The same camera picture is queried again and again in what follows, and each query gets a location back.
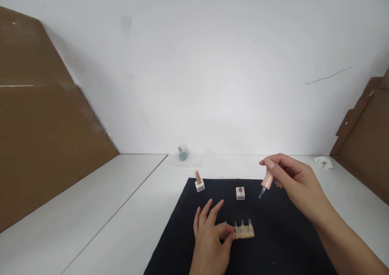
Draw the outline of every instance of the wooden block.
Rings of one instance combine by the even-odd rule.
[[[243,234],[241,234],[240,233],[240,226],[238,227],[238,232],[236,233],[236,237],[235,237],[235,239],[251,239],[251,238],[253,238],[254,236],[255,236],[255,234],[254,234],[254,228],[252,228],[252,234],[250,234],[249,233],[249,231],[248,231],[248,227],[249,226],[243,226],[243,228],[244,228],[244,233]]]

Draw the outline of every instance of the teal nail polish bottle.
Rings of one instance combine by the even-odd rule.
[[[184,160],[186,160],[186,152],[184,152],[183,150],[182,150],[182,148],[181,147],[178,147],[178,151],[180,152],[180,155],[179,155],[179,157],[180,157],[180,160],[181,161],[184,161]]]

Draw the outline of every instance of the hand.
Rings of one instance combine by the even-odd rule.
[[[293,204],[315,225],[324,227],[336,213],[312,168],[282,153],[259,162],[274,175],[274,182],[285,188]]]
[[[209,207],[212,204],[212,199],[204,206],[200,213],[200,207],[197,208],[193,223],[194,238],[196,244],[194,246],[192,266],[190,267],[190,275],[195,274],[213,274],[223,275],[226,272],[230,261],[230,250],[232,241],[235,239],[235,227],[227,223],[218,224],[215,226],[216,215],[223,206],[224,200],[221,200],[209,213]],[[220,239],[227,233],[224,243],[221,244]]]

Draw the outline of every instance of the nail polish rack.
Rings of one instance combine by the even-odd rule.
[[[244,221],[242,220],[240,226],[238,226],[235,222],[235,239],[250,239],[253,238],[254,228],[252,227],[251,219],[248,219],[248,225],[244,225]]]

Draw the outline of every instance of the small white box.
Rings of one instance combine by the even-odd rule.
[[[202,191],[202,190],[205,189],[205,185],[204,185],[203,179],[200,179],[200,180],[201,180],[201,184],[197,184],[196,181],[194,182],[195,185],[196,185],[196,190],[197,190],[197,192],[200,192],[200,191]]]
[[[244,200],[244,187],[236,187],[236,200]]]

